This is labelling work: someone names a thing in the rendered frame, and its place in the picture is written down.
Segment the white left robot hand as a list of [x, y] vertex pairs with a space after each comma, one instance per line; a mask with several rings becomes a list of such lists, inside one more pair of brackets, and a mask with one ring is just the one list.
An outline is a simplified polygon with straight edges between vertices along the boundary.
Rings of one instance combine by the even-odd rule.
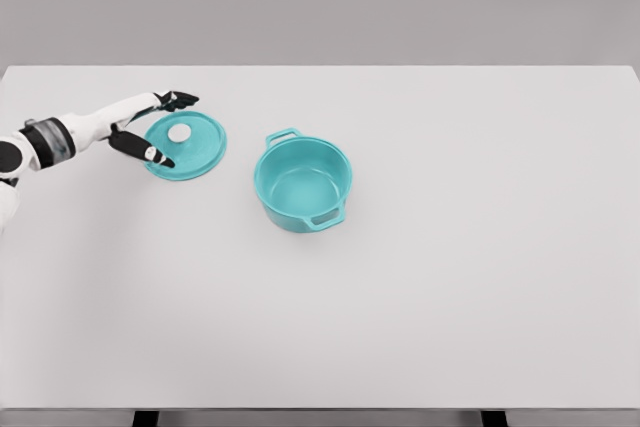
[[125, 129], [131, 122], [155, 111], [175, 112], [194, 106], [199, 101], [195, 95], [166, 91], [144, 93], [109, 105], [96, 113], [96, 139], [107, 140], [114, 150], [161, 166], [173, 168], [175, 163], [157, 147]]

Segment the teal pot lid white knob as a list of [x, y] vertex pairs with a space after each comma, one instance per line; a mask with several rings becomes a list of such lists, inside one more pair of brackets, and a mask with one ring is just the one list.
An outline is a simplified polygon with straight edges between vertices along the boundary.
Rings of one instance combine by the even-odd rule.
[[[181, 142], [170, 138], [173, 127], [186, 125], [189, 136]], [[227, 136], [222, 125], [212, 117], [194, 111], [174, 112], [154, 122], [144, 138], [175, 166], [170, 168], [149, 162], [146, 168], [156, 177], [171, 181], [185, 181], [204, 175], [223, 158]]]

